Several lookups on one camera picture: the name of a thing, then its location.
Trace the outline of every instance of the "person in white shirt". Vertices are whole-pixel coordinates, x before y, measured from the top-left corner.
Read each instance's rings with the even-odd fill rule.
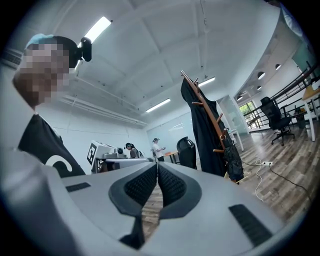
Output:
[[[153,139],[153,145],[152,145],[152,149],[156,155],[156,158],[158,159],[159,162],[164,162],[165,159],[164,159],[164,154],[163,154],[163,151],[166,149],[165,147],[159,147],[158,145],[158,141],[159,139],[158,138],[154,138]]]

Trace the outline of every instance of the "black office chair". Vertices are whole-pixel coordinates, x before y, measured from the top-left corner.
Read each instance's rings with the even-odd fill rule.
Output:
[[[272,130],[281,131],[281,133],[277,134],[276,138],[272,140],[271,144],[273,145],[275,140],[282,138],[281,146],[284,146],[284,136],[293,136],[293,138],[295,138],[293,133],[290,133],[289,130],[285,130],[285,127],[289,126],[292,118],[289,116],[281,118],[280,109],[269,97],[261,99],[261,103],[261,110],[268,118],[270,128]]]
[[[196,145],[188,137],[184,137],[176,144],[179,152],[180,165],[196,169]]]

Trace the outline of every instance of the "white cable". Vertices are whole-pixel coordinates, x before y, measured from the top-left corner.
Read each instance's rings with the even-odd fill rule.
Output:
[[[254,193],[255,193],[256,197],[263,202],[263,200],[257,195],[257,189],[259,188],[260,184],[262,183],[262,177],[258,174],[258,172],[260,171],[261,166],[262,166],[261,160],[258,159],[257,161],[255,161],[255,165],[260,166],[259,170],[256,172],[256,175],[258,175],[260,177],[261,181],[259,182],[258,186],[256,187]]]

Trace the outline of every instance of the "table leg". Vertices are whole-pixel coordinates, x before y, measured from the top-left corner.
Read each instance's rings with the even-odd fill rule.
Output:
[[[314,114],[315,114],[316,120],[319,121],[318,110],[316,108],[316,103],[314,102],[313,99],[311,99],[311,101],[312,101],[312,104],[313,104],[313,109],[314,109]]]
[[[311,137],[312,137],[312,141],[314,142],[316,140],[315,139],[314,123],[312,122],[311,112],[310,112],[310,109],[308,107],[308,103],[306,101],[304,102],[304,107],[305,107],[305,110],[306,110],[307,115],[309,117],[309,123],[310,123],[310,129],[311,129]]]
[[[177,164],[177,160],[176,160],[175,154],[173,154],[172,157],[173,157],[173,160],[174,160],[174,164]]]
[[[236,135],[238,136],[239,143],[240,143],[240,146],[241,146],[241,150],[244,151],[244,146],[242,145],[242,141],[241,141],[241,138],[240,138],[240,135],[239,135],[238,131],[236,131]]]

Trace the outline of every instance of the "person with cap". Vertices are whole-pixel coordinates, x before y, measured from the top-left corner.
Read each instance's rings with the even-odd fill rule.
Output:
[[[18,149],[37,157],[44,165],[57,169],[60,177],[84,175],[61,137],[38,113],[36,106],[47,102],[53,94],[65,91],[68,76],[84,59],[83,46],[91,41],[84,37],[82,46],[62,36],[37,34],[27,43],[12,83],[16,91],[34,111],[19,142]]]
[[[159,147],[158,145],[158,141],[159,141],[159,138],[154,138],[153,139],[153,145],[152,145],[152,149],[156,155],[156,158],[158,159],[159,162],[164,162],[165,159],[164,159],[164,154],[163,154],[163,151],[166,149],[165,147]]]
[[[125,144],[125,148],[130,151],[130,158],[140,158],[139,151],[136,149],[135,145],[132,143]]]

